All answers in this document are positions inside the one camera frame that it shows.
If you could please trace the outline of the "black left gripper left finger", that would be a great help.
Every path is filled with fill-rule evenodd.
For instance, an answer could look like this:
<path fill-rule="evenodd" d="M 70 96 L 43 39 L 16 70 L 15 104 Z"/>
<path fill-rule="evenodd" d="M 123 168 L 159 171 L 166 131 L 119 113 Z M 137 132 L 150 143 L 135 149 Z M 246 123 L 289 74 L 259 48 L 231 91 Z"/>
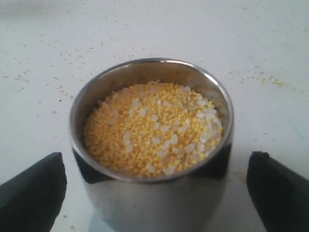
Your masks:
<path fill-rule="evenodd" d="M 54 152 L 0 186 L 2 232 L 49 232 L 67 189 L 62 154 Z"/>

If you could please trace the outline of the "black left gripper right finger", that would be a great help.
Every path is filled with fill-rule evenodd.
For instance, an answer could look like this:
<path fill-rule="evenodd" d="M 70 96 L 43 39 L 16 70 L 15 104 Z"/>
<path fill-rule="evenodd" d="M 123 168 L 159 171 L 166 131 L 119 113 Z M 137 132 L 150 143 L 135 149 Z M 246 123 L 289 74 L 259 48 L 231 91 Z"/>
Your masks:
<path fill-rule="evenodd" d="M 309 230 L 309 181 L 273 159 L 254 151 L 249 159 L 247 188 L 268 232 Z"/>

